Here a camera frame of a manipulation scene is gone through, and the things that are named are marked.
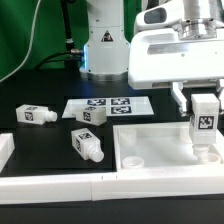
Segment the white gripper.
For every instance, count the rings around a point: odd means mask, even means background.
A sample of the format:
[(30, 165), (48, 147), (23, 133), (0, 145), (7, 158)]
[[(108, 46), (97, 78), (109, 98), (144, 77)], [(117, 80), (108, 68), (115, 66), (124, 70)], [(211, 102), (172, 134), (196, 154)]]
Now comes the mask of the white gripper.
[(186, 116), (183, 83), (217, 80), (220, 109), (224, 110), (224, 29), (212, 39), (180, 40), (171, 28), (143, 31), (130, 46), (128, 82), (133, 89), (167, 87)]

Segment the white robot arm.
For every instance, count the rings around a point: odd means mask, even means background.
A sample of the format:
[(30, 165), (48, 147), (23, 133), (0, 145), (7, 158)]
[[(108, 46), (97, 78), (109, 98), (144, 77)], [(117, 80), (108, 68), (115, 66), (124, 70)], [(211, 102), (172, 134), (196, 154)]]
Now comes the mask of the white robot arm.
[(128, 82), (134, 89), (169, 88), (182, 114), (184, 87), (224, 79), (221, 0), (166, 0), (136, 16)]

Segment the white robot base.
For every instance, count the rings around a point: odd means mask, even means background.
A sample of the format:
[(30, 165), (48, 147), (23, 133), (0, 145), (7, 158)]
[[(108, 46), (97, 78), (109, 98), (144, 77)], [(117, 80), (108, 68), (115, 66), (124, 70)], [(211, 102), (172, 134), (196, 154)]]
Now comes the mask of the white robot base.
[(124, 33), (123, 0), (86, 0), (89, 38), (81, 77), (96, 81), (127, 78), (130, 44)]

